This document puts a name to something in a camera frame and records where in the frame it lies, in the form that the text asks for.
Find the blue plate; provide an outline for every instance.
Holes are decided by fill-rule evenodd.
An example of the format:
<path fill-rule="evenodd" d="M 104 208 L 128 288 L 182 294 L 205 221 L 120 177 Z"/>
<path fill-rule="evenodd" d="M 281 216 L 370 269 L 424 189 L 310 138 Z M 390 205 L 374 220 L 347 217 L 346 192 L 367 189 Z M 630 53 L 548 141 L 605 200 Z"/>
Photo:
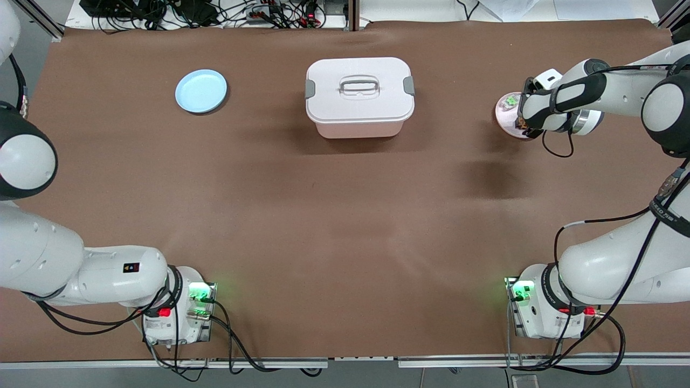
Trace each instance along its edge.
<path fill-rule="evenodd" d="M 218 107 L 228 92 L 228 83 L 217 71 L 192 71 L 182 78 L 175 89 L 175 100 L 182 109 L 206 113 Z"/>

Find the white table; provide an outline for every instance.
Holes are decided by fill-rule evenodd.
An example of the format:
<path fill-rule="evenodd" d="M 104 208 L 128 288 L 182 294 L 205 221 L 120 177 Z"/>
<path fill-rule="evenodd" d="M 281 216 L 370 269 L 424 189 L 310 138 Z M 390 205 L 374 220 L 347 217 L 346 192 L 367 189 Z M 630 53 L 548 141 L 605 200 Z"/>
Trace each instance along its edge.
<path fill-rule="evenodd" d="M 222 8 L 239 5 L 243 0 L 213 0 L 214 4 L 219 4 Z M 465 0 L 468 11 L 476 4 L 476 0 Z M 455 0 L 361 0 L 362 26 L 368 21 L 400 20 L 400 21 L 459 21 L 465 19 L 462 6 Z M 654 4 L 651 0 L 631 0 L 635 19 L 646 19 L 651 23 L 659 22 Z M 243 9 L 238 6 L 228 11 L 228 16 L 235 14 Z M 317 12 L 317 18 L 323 19 L 323 14 Z M 172 12 L 168 12 L 161 24 L 164 28 L 179 28 L 180 23 L 174 19 Z M 472 20 L 476 21 L 500 21 L 492 15 L 482 4 L 472 15 Z M 539 0 L 534 7 L 529 10 L 521 21 L 559 21 L 553 0 Z M 79 6 L 79 0 L 75 0 L 72 5 L 66 25 L 71 28 L 98 28 L 98 19 L 92 20 L 86 12 Z M 101 26 L 108 28 L 108 23 L 102 19 Z M 131 23 L 119 23 L 121 27 L 135 27 Z M 219 27 L 239 27 L 241 23 L 226 22 Z M 343 28 L 345 26 L 344 16 L 329 15 L 325 28 Z"/>

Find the gray floor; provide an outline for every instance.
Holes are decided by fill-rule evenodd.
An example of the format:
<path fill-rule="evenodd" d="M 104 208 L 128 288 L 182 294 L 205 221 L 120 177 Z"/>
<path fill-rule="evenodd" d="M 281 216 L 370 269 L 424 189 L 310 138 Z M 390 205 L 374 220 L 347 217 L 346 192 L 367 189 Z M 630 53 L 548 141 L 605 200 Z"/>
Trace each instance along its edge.
<path fill-rule="evenodd" d="M 580 376 L 563 371 L 537 374 L 541 388 L 687 388 L 690 368 L 636 367 L 635 384 L 626 367 L 606 376 Z M 299 370 L 283 370 L 261 374 L 247 370 L 238 376 L 226 370 L 205 371 L 196 385 L 182 380 L 170 371 L 152 368 L 132 369 L 51 369 L 0 371 L 0 387 L 7 388 L 417 388 L 421 369 L 399 369 L 395 362 L 331 362 L 321 376 L 309 378 Z M 424 387 L 508 387 L 504 372 L 498 368 L 461 369 L 454 375 L 448 369 L 426 369 Z"/>

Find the gray latch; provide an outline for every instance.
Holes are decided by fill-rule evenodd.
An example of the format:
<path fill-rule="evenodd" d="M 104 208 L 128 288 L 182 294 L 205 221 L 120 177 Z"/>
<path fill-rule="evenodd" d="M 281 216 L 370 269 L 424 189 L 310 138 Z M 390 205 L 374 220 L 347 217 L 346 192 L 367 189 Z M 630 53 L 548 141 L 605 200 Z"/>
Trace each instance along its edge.
<path fill-rule="evenodd" d="M 412 76 L 405 77 L 402 80 L 402 89 L 410 96 L 415 95 L 415 81 L 412 79 Z"/>
<path fill-rule="evenodd" d="M 311 79 L 304 82 L 304 99 L 310 99 L 316 95 L 316 83 Z"/>

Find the white round joint cap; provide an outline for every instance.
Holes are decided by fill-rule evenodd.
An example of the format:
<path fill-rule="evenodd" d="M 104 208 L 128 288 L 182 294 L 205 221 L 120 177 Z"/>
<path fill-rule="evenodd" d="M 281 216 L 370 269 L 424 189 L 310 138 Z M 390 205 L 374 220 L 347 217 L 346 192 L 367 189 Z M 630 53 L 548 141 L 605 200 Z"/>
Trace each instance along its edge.
<path fill-rule="evenodd" d="M 33 190 L 55 174 L 55 153 L 34 135 L 11 137 L 0 147 L 0 176 L 20 190 Z"/>
<path fill-rule="evenodd" d="M 683 91 L 676 85 L 663 84 L 644 101 L 642 122 L 653 132 L 666 130 L 678 120 L 684 105 Z"/>

